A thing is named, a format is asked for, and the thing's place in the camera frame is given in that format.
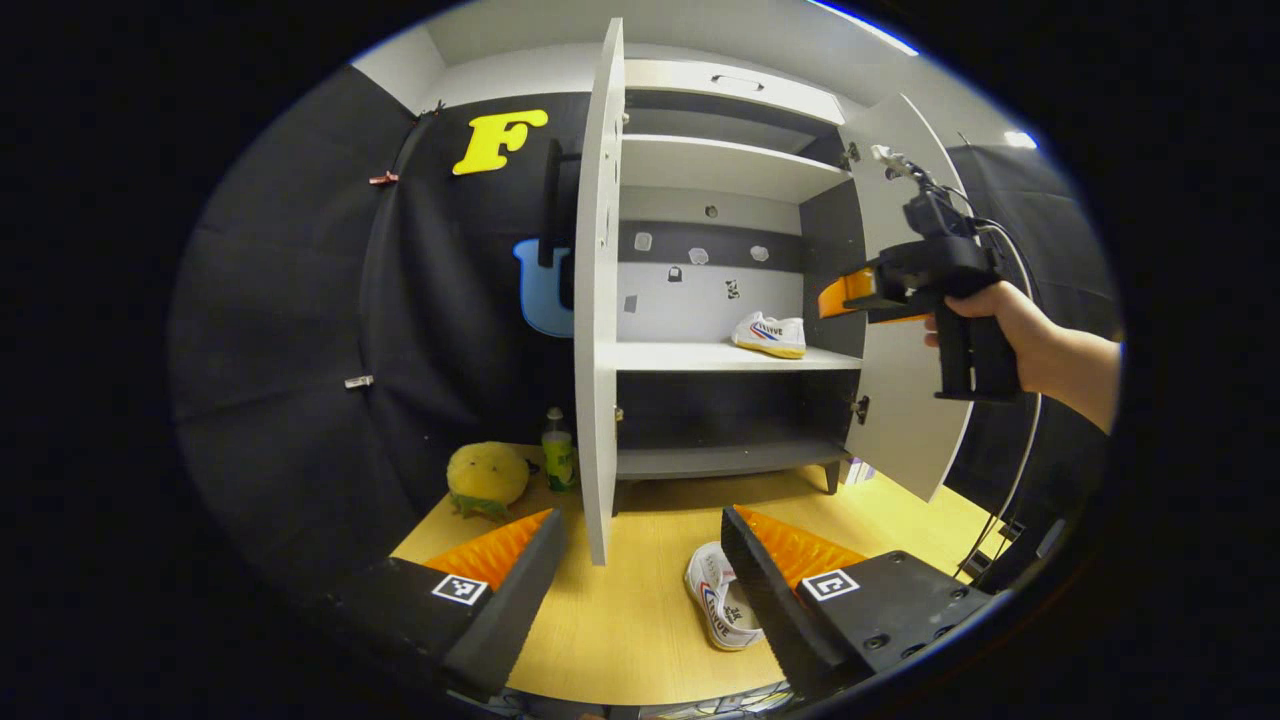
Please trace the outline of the white shoe cabinet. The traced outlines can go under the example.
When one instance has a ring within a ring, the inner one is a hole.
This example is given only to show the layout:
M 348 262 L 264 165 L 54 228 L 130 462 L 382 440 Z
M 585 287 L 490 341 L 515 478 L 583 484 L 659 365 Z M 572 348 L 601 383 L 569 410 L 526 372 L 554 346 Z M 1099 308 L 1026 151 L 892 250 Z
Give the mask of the white shoe cabinet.
M 838 486 L 859 350 L 815 328 L 822 263 L 859 224 L 841 126 L 754 102 L 625 88 L 617 482 L 815 465 Z M 736 347 L 800 316 L 806 354 Z

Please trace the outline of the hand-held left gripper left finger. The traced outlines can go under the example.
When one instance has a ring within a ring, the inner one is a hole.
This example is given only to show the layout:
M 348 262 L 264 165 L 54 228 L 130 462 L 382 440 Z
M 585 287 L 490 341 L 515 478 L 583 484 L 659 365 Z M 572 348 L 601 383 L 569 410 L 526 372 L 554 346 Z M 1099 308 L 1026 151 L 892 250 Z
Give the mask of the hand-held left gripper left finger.
M 548 509 L 426 562 L 388 557 L 320 596 L 325 628 L 412 685 L 489 700 L 507 684 L 564 555 Z

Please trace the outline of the green drink bottle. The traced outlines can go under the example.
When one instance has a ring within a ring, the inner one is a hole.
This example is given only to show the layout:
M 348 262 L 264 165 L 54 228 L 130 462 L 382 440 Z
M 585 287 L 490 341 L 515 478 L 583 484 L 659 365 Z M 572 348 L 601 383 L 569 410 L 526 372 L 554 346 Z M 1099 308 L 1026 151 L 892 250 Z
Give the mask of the green drink bottle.
M 541 433 L 541 448 L 549 487 L 556 493 L 570 493 L 577 487 L 573 436 L 561 407 L 549 407 Z

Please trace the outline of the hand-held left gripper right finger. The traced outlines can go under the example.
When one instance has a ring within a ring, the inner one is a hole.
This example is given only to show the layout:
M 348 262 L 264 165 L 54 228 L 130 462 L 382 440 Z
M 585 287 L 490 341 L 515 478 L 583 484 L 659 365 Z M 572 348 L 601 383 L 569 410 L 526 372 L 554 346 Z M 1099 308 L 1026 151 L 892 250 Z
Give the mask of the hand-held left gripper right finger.
M 804 700 L 896 669 L 993 598 L 905 551 L 867 557 L 741 505 L 723 507 L 721 544 Z

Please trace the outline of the yellow plush toy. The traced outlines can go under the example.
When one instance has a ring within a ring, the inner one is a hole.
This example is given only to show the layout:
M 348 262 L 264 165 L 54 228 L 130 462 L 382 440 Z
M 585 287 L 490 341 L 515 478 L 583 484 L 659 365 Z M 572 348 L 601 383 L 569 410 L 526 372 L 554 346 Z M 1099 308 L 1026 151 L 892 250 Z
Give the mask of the yellow plush toy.
M 509 506 L 524 495 L 530 475 L 527 461 L 508 445 L 465 445 L 447 464 L 448 500 L 462 518 L 506 524 L 512 520 Z

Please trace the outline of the white canvas shoe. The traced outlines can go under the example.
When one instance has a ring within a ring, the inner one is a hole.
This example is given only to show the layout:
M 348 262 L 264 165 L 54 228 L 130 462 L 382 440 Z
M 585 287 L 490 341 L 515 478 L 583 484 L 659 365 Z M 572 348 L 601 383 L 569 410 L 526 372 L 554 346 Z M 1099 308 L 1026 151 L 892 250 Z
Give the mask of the white canvas shoe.
M 804 322 L 800 316 L 773 318 L 751 313 L 730 333 L 730 342 L 740 348 L 785 360 L 799 360 L 806 354 Z
M 737 652 L 765 638 L 762 624 L 719 541 L 701 544 L 692 552 L 684 574 L 684 583 L 701 614 L 704 629 L 713 647 Z

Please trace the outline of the black backdrop cloth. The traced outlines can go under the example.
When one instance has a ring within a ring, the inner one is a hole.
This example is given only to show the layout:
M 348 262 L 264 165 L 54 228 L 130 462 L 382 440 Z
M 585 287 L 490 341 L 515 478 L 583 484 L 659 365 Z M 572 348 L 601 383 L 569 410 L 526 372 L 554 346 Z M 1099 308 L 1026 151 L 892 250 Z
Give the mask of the black backdrop cloth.
M 536 263 L 547 147 L 581 152 L 596 64 L 588 45 L 552 88 L 544 56 L 515 54 L 461 79 L 445 74 L 415 113 L 344 65 L 279 115 L 236 161 L 195 224 L 175 282 L 168 361 L 177 432 L 195 484 L 250 564 L 301 598 L 389 555 L 445 495 L 465 445 L 535 445 L 561 407 L 581 471 L 573 310 Z M 869 259 L 859 227 L 818 270 L 815 329 L 861 363 L 868 314 L 819 319 L 818 293 Z M 1116 324 L 1098 245 L 1073 195 L 1032 152 L 946 149 L 969 215 L 997 217 L 978 240 L 1000 270 L 1050 300 L 1047 227 L 1004 214 L 980 167 L 1032 182 L 1068 233 L 1070 283 L 1101 334 Z M 384 172 L 390 186 L 371 186 Z M 1038 187 L 1044 186 L 1046 193 Z M 869 398 L 855 387 L 845 447 Z M 372 375 L 371 387 L 344 380 Z M 942 487 L 1020 523 L 1029 537 L 998 560 L 998 589 L 1100 480 L 1107 437 L 1061 404 L 1019 395 L 969 402 Z

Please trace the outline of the white cabinet drawer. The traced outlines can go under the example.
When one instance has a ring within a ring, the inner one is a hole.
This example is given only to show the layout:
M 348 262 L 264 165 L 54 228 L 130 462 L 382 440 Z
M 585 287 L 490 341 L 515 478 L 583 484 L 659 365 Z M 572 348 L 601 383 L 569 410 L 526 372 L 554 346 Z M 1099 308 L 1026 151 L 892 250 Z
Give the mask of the white cabinet drawer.
M 623 74 L 626 87 L 632 90 L 732 99 L 790 111 L 831 126 L 845 123 L 844 113 L 831 94 L 759 70 L 709 61 L 627 58 Z M 754 78 L 765 88 L 760 94 L 726 94 L 710 82 L 713 74 Z

